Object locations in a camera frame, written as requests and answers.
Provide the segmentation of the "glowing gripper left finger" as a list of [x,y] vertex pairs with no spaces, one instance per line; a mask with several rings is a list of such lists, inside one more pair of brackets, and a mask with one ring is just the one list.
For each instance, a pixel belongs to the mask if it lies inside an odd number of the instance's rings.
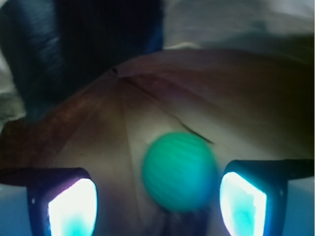
[[2,236],[91,236],[97,187],[83,168],[3,168]]

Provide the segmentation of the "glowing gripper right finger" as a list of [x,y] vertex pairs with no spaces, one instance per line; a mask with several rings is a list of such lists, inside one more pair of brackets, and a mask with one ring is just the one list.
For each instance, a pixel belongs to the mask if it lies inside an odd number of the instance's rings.
[[220,211],[232,236],[313,236],[314,161],[231,161],[220,183]]

